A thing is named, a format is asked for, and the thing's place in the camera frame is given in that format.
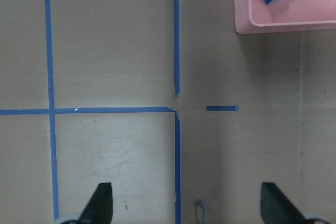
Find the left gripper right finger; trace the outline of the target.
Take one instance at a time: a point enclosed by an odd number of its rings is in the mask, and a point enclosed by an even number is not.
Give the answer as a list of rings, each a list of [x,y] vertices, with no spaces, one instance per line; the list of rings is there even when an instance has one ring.
[[[273,182],[262,182],[260,216],[267,224],[329,223],[321,218],[306,218]]]

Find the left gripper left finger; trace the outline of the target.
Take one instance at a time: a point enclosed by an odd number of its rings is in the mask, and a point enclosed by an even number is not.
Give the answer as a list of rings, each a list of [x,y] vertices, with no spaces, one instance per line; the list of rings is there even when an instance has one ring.
[[[112,217],[112,184],[100,183],[81,214],[59,218],[56,223],[112,223]]]

